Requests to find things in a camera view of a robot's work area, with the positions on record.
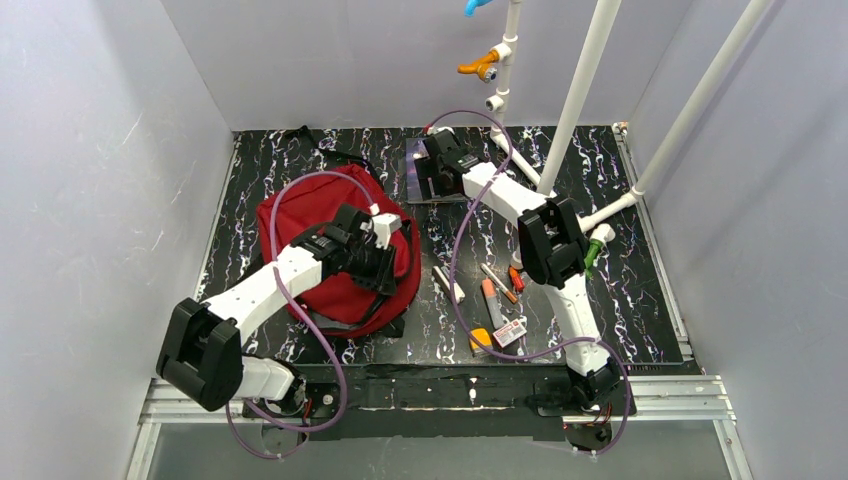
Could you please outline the purple galaxy cover book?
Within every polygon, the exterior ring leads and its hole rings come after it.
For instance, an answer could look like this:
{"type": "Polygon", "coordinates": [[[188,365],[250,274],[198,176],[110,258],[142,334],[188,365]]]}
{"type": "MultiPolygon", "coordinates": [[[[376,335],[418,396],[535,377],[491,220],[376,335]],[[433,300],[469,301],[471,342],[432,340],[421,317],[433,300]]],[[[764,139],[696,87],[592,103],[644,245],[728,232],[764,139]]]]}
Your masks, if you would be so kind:
{"type": "Polygon", "coordinates": [[[409,138],[405,141],[405,179],[406,196],[409,204],[449,204],[465,200],[460,194],[436,196],[429,184],[423,185],[419,179],[418,164],[428,158],[422,138],[409,138]]]}

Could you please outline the red student backpack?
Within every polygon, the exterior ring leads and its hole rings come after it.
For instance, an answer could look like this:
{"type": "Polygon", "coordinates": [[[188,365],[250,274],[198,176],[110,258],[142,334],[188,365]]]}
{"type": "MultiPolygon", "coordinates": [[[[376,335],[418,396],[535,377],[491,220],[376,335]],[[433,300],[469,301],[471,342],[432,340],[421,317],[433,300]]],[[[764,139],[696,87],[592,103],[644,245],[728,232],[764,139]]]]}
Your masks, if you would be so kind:
{"type": "Polygon", "coordinates": [[[343,203],[366,210],[369,201],[374,200],[381,212],[399,215],[401,229],[391,237],[391,245],[397,249],[394,262],[397,291],[393,296],[360,288],[349,275],[340,274],[299,295],[297,300],[324,334],[343,338],[374,333],[406,313],[421,282],[418,225],[364,168],[349,164],[333,169],[329,175],[305,177],[283,194],[278,210],[273,212],[275,200],[271,196],[256,209],[265,263],[272,260],[272,230],[276,231],[277,246],[282,248],[308,228],[331,221],[343,203]]]}

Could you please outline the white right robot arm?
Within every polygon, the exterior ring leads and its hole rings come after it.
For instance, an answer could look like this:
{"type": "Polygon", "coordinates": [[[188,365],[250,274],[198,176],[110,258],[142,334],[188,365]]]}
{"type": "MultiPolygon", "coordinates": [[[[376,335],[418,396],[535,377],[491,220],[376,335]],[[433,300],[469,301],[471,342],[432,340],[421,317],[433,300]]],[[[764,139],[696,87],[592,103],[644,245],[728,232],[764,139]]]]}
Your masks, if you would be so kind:
{"type": "Polygon", "coordinates": [[[589,241],[572,202],[547,197],[472,155],[443,128],[423,139],[427,156],[416,167],[419,184],[433,198],[461,194],[517,228],[523,270],[542,287],[567,339],[600,337],[588,299],[585,257],[589,241]]]}

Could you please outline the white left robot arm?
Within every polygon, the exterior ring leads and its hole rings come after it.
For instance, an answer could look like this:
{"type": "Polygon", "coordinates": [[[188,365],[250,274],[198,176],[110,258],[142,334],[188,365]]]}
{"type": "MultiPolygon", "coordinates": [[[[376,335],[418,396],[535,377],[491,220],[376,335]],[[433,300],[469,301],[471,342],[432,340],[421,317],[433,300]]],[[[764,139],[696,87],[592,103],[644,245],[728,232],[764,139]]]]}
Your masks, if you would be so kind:
{"type": "Polygon", "coordinates": [[[157,375],[207,411],[233,399],[287,398],[295,373],[278,361],[244,355],[245,341],[295,297],[338,274],[383,296],[395,293],[391,237],[401,226],[397,214],[344,204],[332,221],[297,235],[234,287],[203,303],[182,300],[171,314],[157,375]]]}

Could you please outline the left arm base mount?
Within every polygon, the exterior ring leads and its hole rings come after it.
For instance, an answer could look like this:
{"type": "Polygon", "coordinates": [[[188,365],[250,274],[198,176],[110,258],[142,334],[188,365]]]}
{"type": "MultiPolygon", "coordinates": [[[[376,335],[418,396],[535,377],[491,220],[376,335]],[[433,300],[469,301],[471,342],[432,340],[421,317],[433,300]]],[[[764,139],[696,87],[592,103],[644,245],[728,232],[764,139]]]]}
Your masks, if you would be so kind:
{"type": "Polygon", "coordinates": [[[289,362],[282,365],[293,374],[293,381],[279,400],[262,400],[262,410],[276,422],[286,422],[306,431],[295,431],[293,452],[303,447],[313,433],[325,429],[325,424],[342,411],[342,388],[336,381],[310,382],[307,376],[289,362]]]}

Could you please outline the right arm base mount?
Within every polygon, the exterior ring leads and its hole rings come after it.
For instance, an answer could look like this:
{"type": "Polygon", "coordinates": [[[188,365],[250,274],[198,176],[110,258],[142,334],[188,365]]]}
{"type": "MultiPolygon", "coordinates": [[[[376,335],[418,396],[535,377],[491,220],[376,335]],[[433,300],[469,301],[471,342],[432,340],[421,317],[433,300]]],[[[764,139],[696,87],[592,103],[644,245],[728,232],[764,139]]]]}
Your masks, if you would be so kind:
{"type": "Polygon", "coordinates": [[[613,421],[637,413],[635,398],[622,381],[606,391],[586,393],[569,379],[545,379],[533,384],[525,405],[541,417],[565,417],[566,441],[587,454],[601,453],[616,443],[613,421]]]}

